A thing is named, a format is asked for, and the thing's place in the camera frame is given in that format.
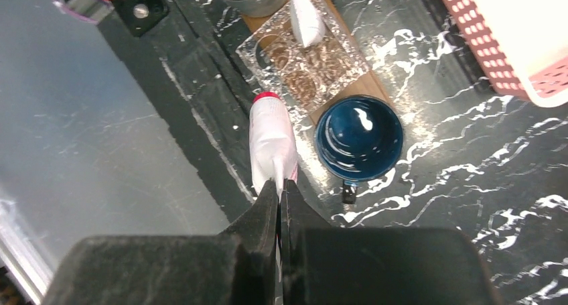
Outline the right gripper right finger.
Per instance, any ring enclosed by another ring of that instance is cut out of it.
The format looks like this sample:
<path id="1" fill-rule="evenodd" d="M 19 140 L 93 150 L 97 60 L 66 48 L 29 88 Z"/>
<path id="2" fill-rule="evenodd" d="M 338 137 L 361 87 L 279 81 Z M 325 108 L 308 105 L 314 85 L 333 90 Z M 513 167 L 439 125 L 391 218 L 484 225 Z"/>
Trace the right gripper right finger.
<path id="1" fill-rule="evenodd" d="M 285 304 L 502 304 L 461 231 L 329 224 L 286 181 L 281 195 Z"/>

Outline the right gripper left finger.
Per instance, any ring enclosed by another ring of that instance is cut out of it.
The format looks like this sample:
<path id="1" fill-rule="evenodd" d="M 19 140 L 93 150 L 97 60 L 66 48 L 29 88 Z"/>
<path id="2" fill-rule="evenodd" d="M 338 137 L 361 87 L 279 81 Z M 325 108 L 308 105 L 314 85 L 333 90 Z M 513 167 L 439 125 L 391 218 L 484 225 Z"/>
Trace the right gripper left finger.
<path id="1" fill-rule="evenodd" d="M 100 235 L 71 248 L 44 304 L 273 304 L 276 185 L 216 235 Z"/>

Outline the red capped toothpaste tube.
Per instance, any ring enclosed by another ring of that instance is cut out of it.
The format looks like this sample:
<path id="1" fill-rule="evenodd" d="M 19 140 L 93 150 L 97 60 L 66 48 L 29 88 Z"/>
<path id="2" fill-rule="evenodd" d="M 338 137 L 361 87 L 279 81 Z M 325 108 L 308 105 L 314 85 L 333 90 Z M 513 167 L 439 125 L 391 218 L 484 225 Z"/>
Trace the red capped toothpaste tube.
<path id="1" fill-rule="evenodd" d="M 257 230 L 251 247 L 255 271 L 262 278 L 263 295 L 275 298 L 275 276 L 280 277 L 282 302 L 293 304 L 295 281 L 291 216 L 297 187 L 297 148 L 287 107 L 278 95 L 257 95 L 250 111 L 249 144 L 251 176 L 257 199 L 251 223 Z"/>

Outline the dark blue mug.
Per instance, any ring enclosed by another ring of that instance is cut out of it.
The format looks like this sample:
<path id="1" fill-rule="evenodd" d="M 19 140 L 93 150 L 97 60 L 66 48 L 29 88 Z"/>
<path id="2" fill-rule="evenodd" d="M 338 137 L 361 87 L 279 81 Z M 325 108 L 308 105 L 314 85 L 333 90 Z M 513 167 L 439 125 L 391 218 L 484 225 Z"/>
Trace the dark blue mug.
<path id="1" fill-rule="evenodd" d="M 342 202 L 354 204 L 359 184 L 376 180 L 398 162 L 405 134 L 395 111 L 369 95 L 352 95 L 329 107 L 315 126 L 320 162 L 342 180 Z"/>

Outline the clear packaged toothbrushes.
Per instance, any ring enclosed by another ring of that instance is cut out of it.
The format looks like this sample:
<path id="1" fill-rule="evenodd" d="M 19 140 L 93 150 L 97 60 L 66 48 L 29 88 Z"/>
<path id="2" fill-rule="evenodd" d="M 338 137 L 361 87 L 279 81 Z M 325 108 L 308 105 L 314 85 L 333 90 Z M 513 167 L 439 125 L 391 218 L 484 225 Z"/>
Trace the clear packaged toothbrushes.
<path id="1" fill-rule="evenodd" d="M 237 49 L 260 86 L 287 95 L 294 106 L 312 113 L 332 100 L 369 67 L 324 0 L 310 0 L 324 22 L 324 37 L 303 48 L 293 35 L 286 4 Z"/>

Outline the brown wooden oval tray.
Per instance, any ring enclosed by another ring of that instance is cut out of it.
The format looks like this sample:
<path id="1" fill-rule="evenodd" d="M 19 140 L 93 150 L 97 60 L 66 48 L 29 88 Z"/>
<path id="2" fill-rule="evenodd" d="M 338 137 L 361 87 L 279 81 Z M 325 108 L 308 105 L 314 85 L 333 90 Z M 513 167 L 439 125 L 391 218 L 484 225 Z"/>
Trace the brown wooden oval tray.
<path id="1" fill-rule="evenodd" d="M 386 91 L 384 90 L 383 86 L 381 85 L 376 74 L 372 71 L 371 65 L 369 63 L 367 63 L 367 61 L 365 60 L 359 45 L 357 44 L 356 40 L 352 36 L 349 28 L 345 24 L 344 20 L 342 19 L 341 15 L 339 14 L 338 10 L 333 5 L 332 0 L 324 0 L 324 1 L 330 6 L 332 13 L 337 18 L 338 23 L 344 28 L 345 33 L 350 38 L 350 40 L 352 41 L 352 43 L 354 44 L 356 49 L 359 51 L 364 63 L 366 63 L 368 65 L 369 70 L 366 74 L 362 75 L 356 82 L 353 82 L 352 84 L 350 84 L 344 90 L 339 92 L 332 100 L 330 100 L 324 106 L 320 107 L 318 110 L 316 110 L 312 113 L 304 111 L 301 107 L 294 106 L 292 104 L 292 102 L 289 100 L 289 97 L 287 95 L 283 96 L 283 95 L 280 95 L 279 93 L 276 93 L 286 102 L 290 116 L 291 116 L 293 122 L 295 122 L 295 123 L 300 123 L 300 122 L 304 121 L 306 118 L 310 118 L 312 122 L 316 122 L 319 119 L 319 117 L 322 115 L 322 113 L 327 108 L 331 107 L 332 104 L 339 101 L 340 99 L 343 99 L 345 97 L 349 97 L 349 96 L 352 96 L 352 95 L 369 95 L 369 96 L 376 97 L 376 98 L 383 100 L 383 101 L 388 101 L 388 95 L 387 95 Z M 250 29 L 251 33 L 253 34 L 270 17 L 253 18 L 253 17 L 249 17 L 249 16 L 244 16 L 243 19 L 244 19 L 244 22 L 246 23 L 246 26 Z M 258 83 L 258 80 L 255 78 L 254 75 L 253 75 L 253 80 Z M 271 90 L 265 90 L 261 86 L 260 86 L 260 88 L 263 91 L 271 91 Z"/>

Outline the black capped toothpaste tube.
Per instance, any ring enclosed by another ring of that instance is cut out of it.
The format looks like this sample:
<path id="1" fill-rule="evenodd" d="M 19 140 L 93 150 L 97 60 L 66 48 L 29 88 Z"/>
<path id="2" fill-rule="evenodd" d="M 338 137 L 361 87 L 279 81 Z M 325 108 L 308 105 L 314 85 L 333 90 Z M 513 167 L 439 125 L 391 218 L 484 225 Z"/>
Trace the black capped toothpaste tube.
<path id="1" fill-rule="evenodd" d="M 310 0 L 290 0 L 290 21 L 295 39 L 303 48 L 321 42 L 326 34 L 324 21 Z"/>

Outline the pink plastic basket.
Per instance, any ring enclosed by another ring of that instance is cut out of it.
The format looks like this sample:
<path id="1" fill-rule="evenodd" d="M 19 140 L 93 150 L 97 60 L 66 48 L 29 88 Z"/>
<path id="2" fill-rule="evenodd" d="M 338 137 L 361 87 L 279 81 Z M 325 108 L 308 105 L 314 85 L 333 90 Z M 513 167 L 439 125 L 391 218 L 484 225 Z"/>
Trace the pink plastic basket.
<path id="1" fill-rule="evenodd" d="M 567 103 L 567 0 L 442 0 L 500 95 Z"/>

